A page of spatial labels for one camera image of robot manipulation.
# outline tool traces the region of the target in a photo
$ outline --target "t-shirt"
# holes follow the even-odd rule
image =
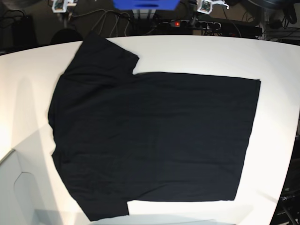
[[[131,200],[234,200],[260,81],[133,75],[138,59],[90,33],[58,80],[52,157],[71,196],[91,221]]]

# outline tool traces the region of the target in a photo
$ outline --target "blue box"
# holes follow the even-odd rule
[[[119,10],[158,9],[174,10],[180,0],[113,0]]]

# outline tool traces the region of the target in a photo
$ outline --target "table surface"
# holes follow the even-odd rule
[[[134,73],[178,72],[261,80],[253,131],[234,201],[128,203],[131,216],[97,224],[161,224],[214,219],[270,223],[289,166],[300,110],[300,47],[230,37],[147,36],[110,41],[140,57]],[[47,111],[59,76],[81,42],[0,56],[0,157],[11,148],[35,176],[54,221],[89,224],[61,182]]]

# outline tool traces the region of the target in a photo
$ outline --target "black t-shirt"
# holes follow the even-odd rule
[[[91,33],[57,83],[52,157],[71,196],[90,220],[128,215],[131,200],[233,200],[260,81],[133,75],[137,62]]]

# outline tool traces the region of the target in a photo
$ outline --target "floor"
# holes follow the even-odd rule
[[[95,9],[114,9],[112,0],[79,0],[79,3],[75,9],[78,14],[87,13]],[[185,7],[183,4],[179,4],[174,11],[159,11],[160,15],[163,15],[163,18],[176,19],[184,16]],[[52,9],[47,4],[47,0],[41,0],[39,3],[25,8],[24,13],[26,15],[31,15],[34,20],[34,26],[36,30],[36,36],[39,45],[48,45],[51,41],[53,35],[64,28],[64,24],[59,20],[58,15],[52,12]],[[238,4],[234,7],[230,7],[226,11],[226,14],[231,20],[240,21],[245,13],[245,9],[241,4]],[[79,17],[75,20],[72,20],[73,25],[68,25],[69,28],[77,29],[77,31],[84,37],[86,36],[96,21],[99,19],[101,13],[94,13],[88,16]],[[210,16],[215,18],[224,18],[224,12],[221,6],[214,6]],[[115,23],[114,15],[108,15],[105,20],[103,32],[101,36],[109,37],[112,27]],[[118,25],[120,34],[123,34],[125,26],[127,24],[126,20],[120,20]],[[11,47],[13,45],[11,28],[7,27],[6,29],[1,29],[0,34],[2,33],[2,41],[0,44],[2,48]]]

